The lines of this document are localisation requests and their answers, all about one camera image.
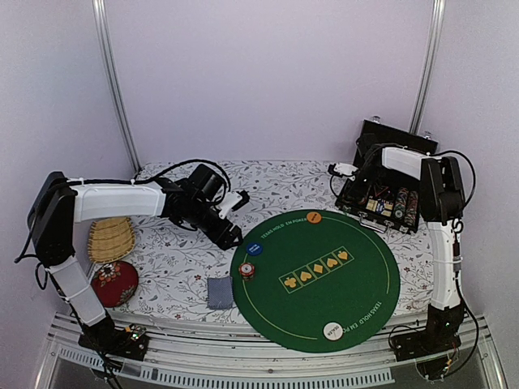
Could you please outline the orange blind button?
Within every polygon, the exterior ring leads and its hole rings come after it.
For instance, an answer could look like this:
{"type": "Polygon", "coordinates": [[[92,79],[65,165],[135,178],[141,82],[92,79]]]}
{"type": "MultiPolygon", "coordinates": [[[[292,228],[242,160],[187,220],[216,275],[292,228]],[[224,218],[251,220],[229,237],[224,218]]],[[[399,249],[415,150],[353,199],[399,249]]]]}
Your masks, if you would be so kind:
{"type": "Polygon", "coordinates": [[[318,224],[322,221],[323,217],[320,212],[311,211],[307,213],[306,219],[311,224],[318,224]]]}

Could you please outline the blue blind button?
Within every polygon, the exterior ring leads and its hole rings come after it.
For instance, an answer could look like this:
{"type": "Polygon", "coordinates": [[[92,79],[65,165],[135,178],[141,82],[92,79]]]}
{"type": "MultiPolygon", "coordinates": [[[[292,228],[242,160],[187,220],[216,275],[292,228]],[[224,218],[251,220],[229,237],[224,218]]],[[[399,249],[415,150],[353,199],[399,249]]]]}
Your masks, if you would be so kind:
{"type": "Polygon", "coordinates": [[[264,247],[258,242],[251,242],[246,247],[246,253],[249,256],[259,256],[263,253],[264,247]]]}

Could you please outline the white dealer button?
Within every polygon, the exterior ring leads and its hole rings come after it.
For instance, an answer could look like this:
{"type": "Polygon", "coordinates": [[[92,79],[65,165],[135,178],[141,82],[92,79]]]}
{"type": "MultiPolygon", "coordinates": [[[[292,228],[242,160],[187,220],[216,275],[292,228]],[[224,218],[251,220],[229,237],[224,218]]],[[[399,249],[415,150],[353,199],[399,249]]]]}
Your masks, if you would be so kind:
{"type": "Polygon", "coordinates": [[[344,327],[340,323],[329,322],[324,325],[323,334],[327,340],[338,341],[344,335],[344,327]]]}

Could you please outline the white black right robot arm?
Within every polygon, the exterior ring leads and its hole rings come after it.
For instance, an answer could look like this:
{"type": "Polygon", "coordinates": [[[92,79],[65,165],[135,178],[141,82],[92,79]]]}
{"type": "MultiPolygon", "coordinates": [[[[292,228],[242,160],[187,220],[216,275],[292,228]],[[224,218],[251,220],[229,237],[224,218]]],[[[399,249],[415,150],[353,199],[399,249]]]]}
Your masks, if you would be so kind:
{"type": "Polygon", "coordinates": [[[441,152],[426,139],[404,134],[396,142],[361,135],[353,168],[332,169],[347,178],[336,205],[371,229],[416,231],[423,220],[431,237],[433,289],[423,330],[392,335],[398,361],[455,350],[458,330],[470,313],[461,291],[461,232],[466,195],[460,152],[441,152]]]}

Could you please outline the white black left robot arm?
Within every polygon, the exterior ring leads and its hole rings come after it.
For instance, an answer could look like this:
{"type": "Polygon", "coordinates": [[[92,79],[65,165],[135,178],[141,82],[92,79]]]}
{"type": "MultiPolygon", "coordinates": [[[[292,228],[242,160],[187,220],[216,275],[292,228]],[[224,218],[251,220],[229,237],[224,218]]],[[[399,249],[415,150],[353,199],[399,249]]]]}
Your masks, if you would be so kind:
{"type": "Polygon", "coordinates": [[[149,338],[132,325],[116,328],[75,257],[73,230],[86,220],[126,216],[165,218],[181,229],[202,232],[228,250],[242,244],[242,230],[228,219],[250,200],[233,191],[228,174],[218,164],[196,159],[189,177],[173,182],[158,173],[144,180],[69,179],[52,172],[28,213],[26,247],[49,275],[71,307],[82,335],[81,346],[99,353],[142,359],[149,338]]]}

